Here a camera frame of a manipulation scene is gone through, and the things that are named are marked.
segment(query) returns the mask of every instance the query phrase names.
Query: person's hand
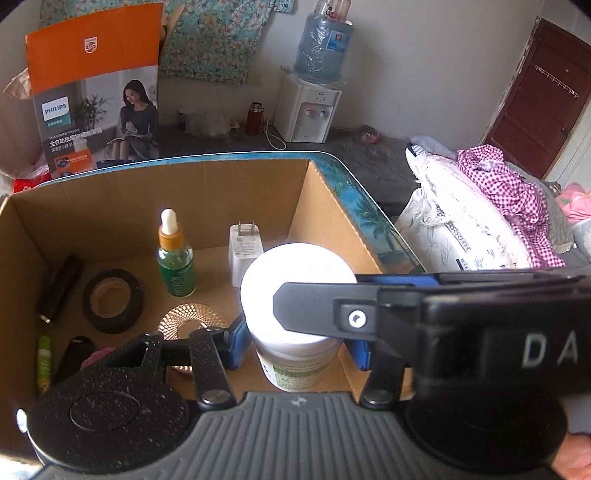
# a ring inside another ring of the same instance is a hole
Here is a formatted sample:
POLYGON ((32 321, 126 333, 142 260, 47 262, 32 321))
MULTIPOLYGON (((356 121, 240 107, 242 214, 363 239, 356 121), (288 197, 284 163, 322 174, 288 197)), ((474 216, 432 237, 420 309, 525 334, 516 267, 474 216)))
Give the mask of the person's hand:
POLYGON ((591 480, 591 437, 567 433, 552 468, 565 480, 591 480))
POLYGON ((125 128, 127 129, 127 133, 130 134, 136 134, 138 132, 138 129, 131 122, 127 122, 125 128))

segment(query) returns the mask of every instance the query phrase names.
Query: jar label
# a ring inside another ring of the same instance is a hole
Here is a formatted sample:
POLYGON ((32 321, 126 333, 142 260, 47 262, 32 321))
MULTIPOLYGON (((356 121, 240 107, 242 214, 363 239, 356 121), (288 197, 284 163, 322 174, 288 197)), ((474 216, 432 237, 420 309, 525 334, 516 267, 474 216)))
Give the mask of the jar label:
POLYGON ((349 47, 350 35, 348 33, 331 30, 326 50, 346 52, 349 47))
POLYGON ((165 268, 162 265, 159 267, 166 289, 173 297, 182 299, 194 292, 196 280, 193 262, 175 269, 165 268))
POLYGON ((276 387, 287 391, 310 390, 326 373, 330 362, 321 359, 305 365, 286 365, 264 357, 256 351, 265 376, 276 387))

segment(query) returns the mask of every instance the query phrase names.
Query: glue stick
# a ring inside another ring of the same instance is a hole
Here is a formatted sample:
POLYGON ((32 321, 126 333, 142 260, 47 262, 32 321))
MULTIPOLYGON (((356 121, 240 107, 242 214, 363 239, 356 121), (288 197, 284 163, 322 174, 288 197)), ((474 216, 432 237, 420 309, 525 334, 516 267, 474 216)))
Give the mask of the glue stick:
POLYGON ((51 339, 41 335, 37 347, 37 386, 39 395, 51 387, 51 339))

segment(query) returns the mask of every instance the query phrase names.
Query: pink cloth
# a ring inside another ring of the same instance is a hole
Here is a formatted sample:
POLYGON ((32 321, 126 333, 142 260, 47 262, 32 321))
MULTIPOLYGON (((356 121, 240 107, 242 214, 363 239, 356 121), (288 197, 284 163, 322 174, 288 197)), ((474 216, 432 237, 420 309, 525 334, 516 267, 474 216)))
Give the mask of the pink cloth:
POLYGON ((569 223, 579 223, 591 218, 591 193, 578 183, 571 183, 556 197, 556 201, 569 220, 569 223))
POLYGON ((98 362, 101 358, 109 355, 114 350, 115 350, 114 348, 109 348, 109 347, 105 347, 101 350, 97 350, 90 357, 88 357, 86 360, 84 360, 82 362, 82 365, 80 366, 80 370, 82 370, 83 368, 89 367, 90 365, 92 365, 95 362, 98 362))
POLYGON ((511 224, 527 248, 532 267, 564 266, 548 240, 548 205, 544 195, 505 165, 501 150, 492 145, 460 150, 457 166, 511 224))

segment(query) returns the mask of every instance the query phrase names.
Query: floral cloth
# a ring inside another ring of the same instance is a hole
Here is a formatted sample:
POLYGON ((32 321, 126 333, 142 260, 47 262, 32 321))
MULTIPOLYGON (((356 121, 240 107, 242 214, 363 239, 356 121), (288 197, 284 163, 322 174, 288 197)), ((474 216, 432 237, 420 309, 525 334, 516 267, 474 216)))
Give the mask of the floral cloth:
POLYGON ((277 0, 275 11, 290 14, 294 9, 294 0, 277 0))
MULTIPOLYGON (((40 26, 152 1, 43 0, 40 26)), ((243 85, 270 13, 291 12, 294 0, 164 0, 165 13, 183 3, 187 8, 161 59, 161 74, 243 85)))

